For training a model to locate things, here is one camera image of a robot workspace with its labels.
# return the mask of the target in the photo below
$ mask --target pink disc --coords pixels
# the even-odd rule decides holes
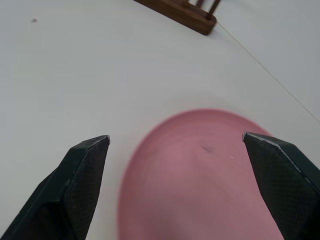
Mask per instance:
[[[118,202],[119,240],[283,240],[256,183],[243,132],[214,109],[176,115],[139,145]]]

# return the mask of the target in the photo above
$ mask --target white table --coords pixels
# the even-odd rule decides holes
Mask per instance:
[[[130,155],[185,110],[244,115],[320,166],[319,122],[219,25],[202,36],[132,0],[5,0],[0,31],[0,234],[70,147],[109,134],[87,239],[115,240]]]

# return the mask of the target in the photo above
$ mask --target wooden object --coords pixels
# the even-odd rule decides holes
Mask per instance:
[[[213,16],[220,0],[215,0],[210,11],[201,9],[204,0],[198,0],[196,5],[189,0],[135,0],[156,12],[185,25],[203,35],[208,35],[214,28],[217,19]]]

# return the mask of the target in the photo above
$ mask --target dark spot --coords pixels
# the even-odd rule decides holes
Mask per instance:
[[[205,150],[207,153],[212,154],[214,152],[214,148],[212,146],[201,146],[203,150]]]

